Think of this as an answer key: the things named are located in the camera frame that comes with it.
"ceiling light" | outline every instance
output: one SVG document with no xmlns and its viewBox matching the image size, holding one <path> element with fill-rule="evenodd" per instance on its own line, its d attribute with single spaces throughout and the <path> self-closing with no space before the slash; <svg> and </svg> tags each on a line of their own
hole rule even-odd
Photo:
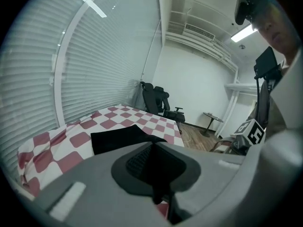
<svg viewBox="0 0 303 227">
<path fill-rule="evenodd" d="M 96 11 L 101 17 L 107 17 L 106 14 L 92 1 L 92 0 L 82 0 L 86 2 L 92 9 Z"/>
<path fill-rule="evenodd" d="M 252 30 L 251 25 L 246 26 L 245 28 L 243 28 L 242 30 L 240 30 L 238 33 L 236 33 L 235 35 L 232 36 L 232 40 L 234 42 L 238 42 L 241 39 L 244 39 L 245 37 L 251 35 L 252 33 L 256 32 L 257 30 Z"/>
</svg>

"black cloth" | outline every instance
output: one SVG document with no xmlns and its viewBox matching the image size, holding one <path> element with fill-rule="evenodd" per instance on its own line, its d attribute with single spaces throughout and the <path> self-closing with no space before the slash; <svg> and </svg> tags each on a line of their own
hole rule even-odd
<svg viewBox="0 0 303 227">
<path fill-rule="evenodd" d="M 95 155 L 142 142 L 166 142 L 165 139 L 145 133 L 137 125 L 119 130 L 91 133 L 90 137 Z"/>
</svg>

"air vent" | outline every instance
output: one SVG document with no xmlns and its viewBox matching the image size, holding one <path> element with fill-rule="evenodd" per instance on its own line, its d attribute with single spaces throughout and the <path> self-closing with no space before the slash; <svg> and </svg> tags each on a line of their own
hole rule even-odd
<svg viewBox="0 0 303 227">
<path fill-rule="evenodd" d="M 215 36 L 201 28 L 198 28 L 196 26 L 190 25 L 190 24 L 185 24 L 184 27 L 184 31 L 183 32 L 187 32 L 187 33 L 191 33 L 194 35 L 197 35 L 199 37 L 202 37 L 204 39 L 207 39 L 209 41 L 214 40 Z"/>
</svg>

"checkered bedsheet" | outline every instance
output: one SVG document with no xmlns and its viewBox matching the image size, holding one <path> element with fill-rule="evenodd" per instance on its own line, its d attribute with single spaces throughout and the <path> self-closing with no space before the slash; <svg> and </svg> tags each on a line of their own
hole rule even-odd
<svg viewBox="0 0 303 227">
<path fill-rule="evenodd" d="M 96 111 L 74 123 L 42 133 L 18 149 L 21 182 L 37 196 L 51 181 L 94 155 L 90 134 L 138 125 L 145 133 L 184 147 L 176 122 L 126 105 Z"/>
</svg>

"wooden floor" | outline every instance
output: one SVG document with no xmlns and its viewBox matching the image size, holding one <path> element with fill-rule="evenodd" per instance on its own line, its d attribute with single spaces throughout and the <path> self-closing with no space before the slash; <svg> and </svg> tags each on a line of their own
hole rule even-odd
<svg viewBox="0 0 303 227">
<path fill-rule="evenodd" d="M 211 131 L 208 132 L 208 138 L 200 134 L 200 129 L 186 124 L 181 125 L 181 130 L 184 146 L 188 148 L 210 151 L 219 140 Z"/>
</svg>

